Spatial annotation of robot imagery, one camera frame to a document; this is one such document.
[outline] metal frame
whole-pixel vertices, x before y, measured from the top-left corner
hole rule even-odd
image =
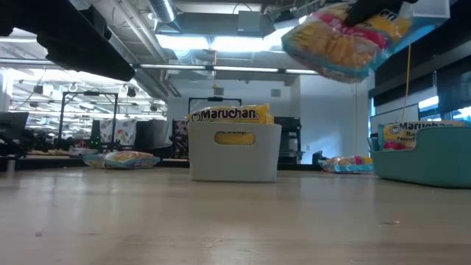
[[[0,64],[6,67],[17,68],[56,68],[60,69],[53,62],[48,60],[33,59],[12,59],[0,58]],[[248,73],[272,73],[272,74],[305,74],[319,75],[316,71],[308,69],[287,69],[287,68],[265,68],[265,67],[246,67],[246,66],[207,66],[207,65],[175,65],[165,63],[133,63],[134,69],[163,69],[163,70],[181,70],[181,71],[242,71]]]
[[[59,137],[58,140],[62,139],[62,126],[64,122],[64,109],[67,103],[65,102],[65,97],[67,95],[84,95],[84,96],[99,96],[99,95],[111,95],[115,97],[115,107],[113,112],[113,133],[111,134],[111,143],[115,142],[115,128],[116,128],[116,113],[118,112],[118,93],[103,93],[96,91],[85,91],[85,92],[63,92],[62,93],[62,104],[60,106],[60,120],[59,120]]]
[[[207,97],[207,98],[194,98],[194,97],[191,97],[191,98],[188,98],[188,114],[190,114],[190,105],[191,105],[191,101],[193,100],[208,100],[209,102],[223,102],[223,101],[237,101],[238,102],[238,105],[239,106],[242,106],[242,99],[225,99],[225,98],[222,98],[222,97],[219,97],[219,96],[210,96],[210,97]]]

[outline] red label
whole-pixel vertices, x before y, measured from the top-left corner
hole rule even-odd
[[[317,18],[338,30],[341,34],[365,38],[378,45],[380,49],[385,49],[388,46],[388,39],[373,30],[364,29],[359,26],[345,26],[340,18],[332,14],[323,13],[318,15]]]

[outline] ceiling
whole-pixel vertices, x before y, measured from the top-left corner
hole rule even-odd
[[[129,63],[173,63],[184,64],[174,50],[164,49],[155,36],[155,21],[147,0],[70,0],[78,9],[91,5],[103,16],[113,33],[110,42]],[[279,10],[293,1],[250,0],[249,4],[237,1],[175,1],[178,13],[194,15],[205,22],[204,14],[221,14],[238,17],[239,10],[249,8],[259,14]],[[309,1],[298,1],[302,4]],[[278,47],[272,51],[215,52],[190,49],[194,63],[221,66],[269,67],[304,69]],[[0,41],[0,57],[15,59],[41,59],[47,55],[35,41],[35,35],[19,29]],[[161,71],[159,69],[138,70],[135,79],[122,82],[95,76],[85,72],[66,71],[57,66],[3,68],[13,82],[13,100],[10,110],[29,111],[28,126],[56,132],[59,124],[62,92],[99,91],[118,94],[118,118],[164,119],[168,97],[207,96],[212,93],[212,84],[224,86],[226,94],[244,95],[252,91],[264,96],[268,92],[256,93],[256,89],[282,88],[290,86],[295,74],[267,74],[241,71]],[[34,93],[36,85],[43,86],[43,93]],[[136,96],[128,97],[127,89],[135,88]],[[113,113],[112,96],[77,95],[66,98],[66,128],[74,133],[89,133],[93,118],[106,118]],[[151,104],[158,107],[151,111]]]

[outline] wall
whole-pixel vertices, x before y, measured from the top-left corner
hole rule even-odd
[[[412,93],[407,97],[407,105],[418,104],[422,100],[429,99],[433,96],[436,96],[436,88],[429,88],[423,91]],[[391,110],[396,110],[398,108],[404,107],[404,97],[400,99],[393,100],[383,105],[376,106],[376,114],[385,113]]]
[[[289,107],[291,117],[301,116],[301,77],[296,78],[289,91]]]
[[[188,97],[209,97],[213,95],[213,80],[200,80],[192,82],[186,79],[173,81],[175,87],[182,94],[182,100],[187,102],[185,111],[188,111]],[[250,81],[245,83],[238,80],[217,80],[216,84],[224,88],[224,98],[242,99],[243,105],[261,105],[269,103],[270,113],[274,116],[290,116],[290,87],[283,82]],[[271,97],[272,89],[280,89],[281,97]],[[200,102],[193,110],[198,110],[208,105],[217,105],[215,102]]]
[[[182,97],[168,98],[167,120],[184,121],[188,114],[189,97],[213,96],[213,80],[200,80],[192,82],[186,79],[172,81]],[[224,98],[242,99],[243,105],[270,104],[270,113],[274,116],[291,116],[290,87],[283,82],[251,81],[248,84],[238,80],[217,80],[216,84],[224,88]],[[280,89],[281,97],[271,97],[272,89]],[[194,100],[191,102],[191,112],[207,106],[227,105],[227,102],[207,102]]]
[[[311,163],[318,150],[326,157],[368,155],[368,90],[374,83],[374,74],[357,85],[300,77],[302,163]]]
[[[6,71],[0,71],[0,112],[7,112],[13,93],[13,82]]]

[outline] maruchan ramen noodle package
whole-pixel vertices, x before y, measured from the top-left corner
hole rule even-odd
[[[152,154],[135,151],[111,152],[103,157],[107,169],[149,169],[159,162],[160,158]]]
[[[85,155],[83,157],[83,162],[93,167],[94,169],[104,169],[105,165],[103,164],[103,154],[98,155]]]
[[[345,26],[351,4],[317,10],[282,37],[283,49],[322,76],[340,82],[360,82],[388,57],[411,31],[412,20],[389,10],[356,26]]]
[[[240,107],[206,107],[188,115],[188,121],[274,124],[275,119],[269,111],[269,104]],[[249,132],[217,132],[214,135],[214,141],[222,145],[252,145],[255,143],[255,136]]]
[[[380,125],[378,142],[380,150],[413,149],[417,140],[417,131],[427,127],[469,126],[465,121],[407,121]]]
[[[216,121],[273,124],[269,114],[270,105],[250,105],[240,107],[205,107],[188,115],[188,121]]]
[[[345,174],[373,174],[373,160],[367,156],[335,157],[319,160],[319,165],[326,172]]]
[[[252,145],[255,136],[250,132],[217,132],[214,141],[223,145]]]

